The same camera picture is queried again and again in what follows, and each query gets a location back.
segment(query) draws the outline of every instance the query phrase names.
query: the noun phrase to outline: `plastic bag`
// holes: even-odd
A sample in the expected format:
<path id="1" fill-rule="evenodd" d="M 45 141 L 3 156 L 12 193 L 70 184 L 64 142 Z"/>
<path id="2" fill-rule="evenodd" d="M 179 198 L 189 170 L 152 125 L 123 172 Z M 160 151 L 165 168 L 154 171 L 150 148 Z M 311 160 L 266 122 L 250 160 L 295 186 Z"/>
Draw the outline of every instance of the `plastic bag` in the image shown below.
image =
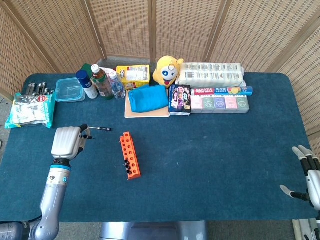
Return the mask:
<path id="1" fill-rule="evenodd" d="M 55 96 L 56 93 L 40 96 L 16 93 L 4 128 L 12 129 L 25 125 L 43 124 L 50 129 L 54 119 Z"/>

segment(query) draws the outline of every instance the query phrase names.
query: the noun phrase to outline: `yellow box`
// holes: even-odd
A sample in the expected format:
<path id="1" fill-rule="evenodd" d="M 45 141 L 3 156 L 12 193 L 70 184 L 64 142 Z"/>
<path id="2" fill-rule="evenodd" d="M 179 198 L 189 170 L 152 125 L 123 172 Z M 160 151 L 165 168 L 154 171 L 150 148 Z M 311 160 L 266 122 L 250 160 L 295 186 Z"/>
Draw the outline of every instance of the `yellow box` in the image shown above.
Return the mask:
<path id="1" fill-rule="evenodd" d="M 126 90 L 136 89 L 150 82 L 149 65 L 117 66 L 116 73 Z"/>

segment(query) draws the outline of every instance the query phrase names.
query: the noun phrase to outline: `stuffed animal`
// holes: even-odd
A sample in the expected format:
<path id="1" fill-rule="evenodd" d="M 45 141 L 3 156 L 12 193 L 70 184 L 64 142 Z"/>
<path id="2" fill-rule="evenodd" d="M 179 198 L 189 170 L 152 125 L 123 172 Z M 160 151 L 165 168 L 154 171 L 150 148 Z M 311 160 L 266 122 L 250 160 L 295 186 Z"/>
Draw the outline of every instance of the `stuffed animal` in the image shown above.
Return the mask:
<path id="1" fill-rule="evenodd" d="M 177 60 L 172 56 L 163 56 L 156 64 L 153 80 L 160 85 L 164 85 L 166 89 L 169 88 L 177 79 L 183 63 L 184 60 L 182 58 Z"/>

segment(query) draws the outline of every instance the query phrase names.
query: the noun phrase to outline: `dark teal felt surface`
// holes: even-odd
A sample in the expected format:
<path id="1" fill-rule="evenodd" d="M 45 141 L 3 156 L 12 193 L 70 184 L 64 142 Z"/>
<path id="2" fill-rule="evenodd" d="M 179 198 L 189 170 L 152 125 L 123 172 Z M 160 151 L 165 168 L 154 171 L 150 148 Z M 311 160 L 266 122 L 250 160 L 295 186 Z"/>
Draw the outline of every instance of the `dark teal felt surface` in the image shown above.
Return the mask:
<path id="1" fill-rule="evenodd" d="M 74 74 L 35 74 L 26 82 L 55 82 Z M 0 165 L 0 221 L 41 214 L 56 128 L 90 126 L 96 140 L 71 162 L 61 222 L 305 219 L 307 202 L 286 196 L 280 184 L 304 192 L 306 180 L 291 151 L 309 146 L 289 79 L 246 73 L 253 87 L 247 114 L 124 117 L 124 100 L 86 98 L 56 103 L 52 129 L 11 130 Z M 127 180 L 119 137 L 130 131 L 141 178 Z"/>

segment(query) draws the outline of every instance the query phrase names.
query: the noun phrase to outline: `purple package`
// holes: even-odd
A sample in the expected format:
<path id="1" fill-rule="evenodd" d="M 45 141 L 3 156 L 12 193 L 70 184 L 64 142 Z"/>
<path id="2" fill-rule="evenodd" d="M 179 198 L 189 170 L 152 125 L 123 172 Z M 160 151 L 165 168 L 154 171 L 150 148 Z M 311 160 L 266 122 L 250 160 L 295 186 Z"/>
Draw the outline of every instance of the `purple package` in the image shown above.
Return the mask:
<path id="1" fill-rule="evenodd" d="M 213 96 L 213 102 L 214 102 L 213 112 L 215 114 L 221 114 L 226 111 L 226 102 L 225 102 L 225 97 L 223 95 Z"/>

